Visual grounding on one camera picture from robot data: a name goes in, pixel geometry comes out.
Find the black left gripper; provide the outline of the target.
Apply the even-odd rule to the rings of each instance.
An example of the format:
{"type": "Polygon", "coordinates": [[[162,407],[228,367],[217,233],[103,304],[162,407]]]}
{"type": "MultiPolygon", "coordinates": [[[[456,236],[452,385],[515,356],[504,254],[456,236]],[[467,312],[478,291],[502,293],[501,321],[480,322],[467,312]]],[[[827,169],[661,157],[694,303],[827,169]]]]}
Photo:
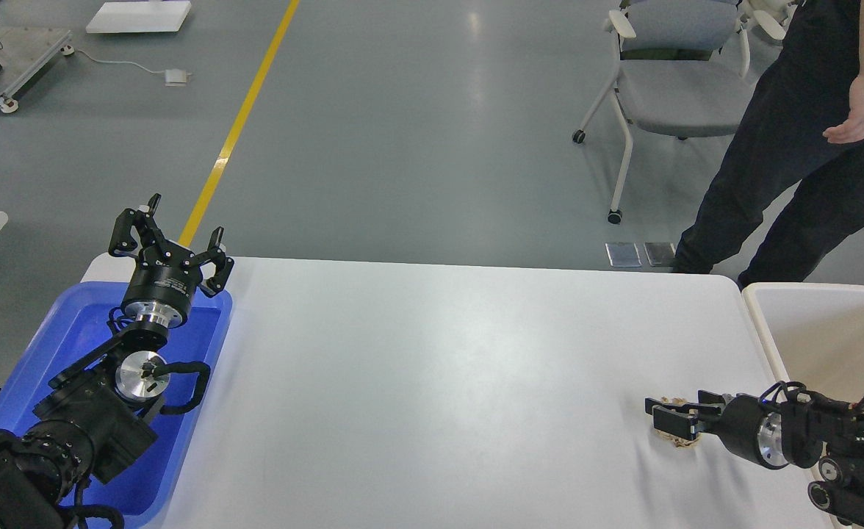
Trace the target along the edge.
{"type": "Polygon", "coordinates": [[[225,289],[234,259],[225,251],[223,226],[212,232],[206,250],[195,255],[196,269],[188,268],[194,256],[191,250],[163,251],[163,232],[154,220],[161,198],[161,194],[154,194],[144,208],[126,208],[117,216],[109,255],[133,256],[136,250],[141,250],[137,252],[135,270],[120,305],[123,315],[177,328],[190,317],[198,284],[208,298],[225,289]],[[209,276],[199,270],[207,264],[213,265],[213,274],[209,276]]]}

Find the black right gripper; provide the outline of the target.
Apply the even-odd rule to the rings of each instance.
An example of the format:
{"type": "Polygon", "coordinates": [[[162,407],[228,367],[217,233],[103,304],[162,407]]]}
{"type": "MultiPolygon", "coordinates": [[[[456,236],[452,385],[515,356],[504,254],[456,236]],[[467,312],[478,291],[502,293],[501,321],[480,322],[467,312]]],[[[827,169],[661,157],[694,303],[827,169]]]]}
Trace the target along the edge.
{"type": "Polygon", "coordinates": [[[782,449],[782,418],[759,402],[755,396],[697,392],[697,404],[669,404],[644,399],[644,409],[652,416],[653,428],[684,441],[695,441],[701,432],[715,425],[715,435],[727,451],[765,469],[789,465],[782,449]],[[719,406],[724,406],[719,420],[719,406]]]}

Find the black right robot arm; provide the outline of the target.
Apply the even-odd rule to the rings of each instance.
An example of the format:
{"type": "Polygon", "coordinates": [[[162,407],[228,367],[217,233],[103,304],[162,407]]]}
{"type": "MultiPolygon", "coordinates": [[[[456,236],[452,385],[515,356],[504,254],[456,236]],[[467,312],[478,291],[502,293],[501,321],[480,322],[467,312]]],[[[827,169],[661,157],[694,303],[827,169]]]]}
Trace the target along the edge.
{"type": "Polygon", "coordinates": [[[798,381],[778,381],[762,395],[712,394],[693,403],[644,402],[660,433],[696,441],[717,436],[727,451],[766,469],[816,468],[807,494],[842,525],[864,527],[864,395],[835,400],[798,381]]]}

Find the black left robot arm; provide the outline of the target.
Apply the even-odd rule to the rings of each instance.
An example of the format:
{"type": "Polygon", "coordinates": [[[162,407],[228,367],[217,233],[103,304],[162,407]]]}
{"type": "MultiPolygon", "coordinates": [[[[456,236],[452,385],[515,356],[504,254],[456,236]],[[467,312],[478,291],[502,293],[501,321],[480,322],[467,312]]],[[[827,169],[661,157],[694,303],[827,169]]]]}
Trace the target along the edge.
{"type": "Polygon", "coordinates": [[[196,292],[224,291],[234,259],[223,227],[197,253],[157,225],[160,194],[115,221],[107,253],[135,269],[109,316],[112,336],[49,379],[51,394],[18,436],[0,429],[0,528],[86,528],[90,519],[123,528],[119,509],[84,502],[96,480],[107,484],[159,438],[157,416],[180,416],[203,402],[212,369],[204,361],[169,362],[160,349],[187,324],[196,292]]]}

